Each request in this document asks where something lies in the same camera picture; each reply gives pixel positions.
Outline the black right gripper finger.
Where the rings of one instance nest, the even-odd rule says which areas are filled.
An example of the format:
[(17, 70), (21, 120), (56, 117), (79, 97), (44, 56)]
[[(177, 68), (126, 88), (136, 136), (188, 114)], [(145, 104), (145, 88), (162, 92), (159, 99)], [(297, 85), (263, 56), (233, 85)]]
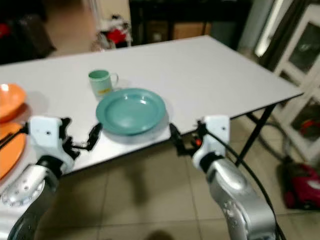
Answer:
[(178, 128), (173, 124), (169, 123), (170, 141), (174, 145), (178, 154), (186, 154), (186, 146), (183, 140), (182, 134)]

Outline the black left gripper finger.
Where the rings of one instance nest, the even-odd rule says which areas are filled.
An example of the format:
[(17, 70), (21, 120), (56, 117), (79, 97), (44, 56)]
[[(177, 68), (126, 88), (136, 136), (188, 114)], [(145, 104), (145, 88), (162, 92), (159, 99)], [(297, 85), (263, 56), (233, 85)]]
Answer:
[(99, 140), (102, 130), (103, 130), (103, 124), (98, 122), (89, 131), (87, 140), (82, 142), (74, 142), (73, 148), (77, 150), (92, 151)]

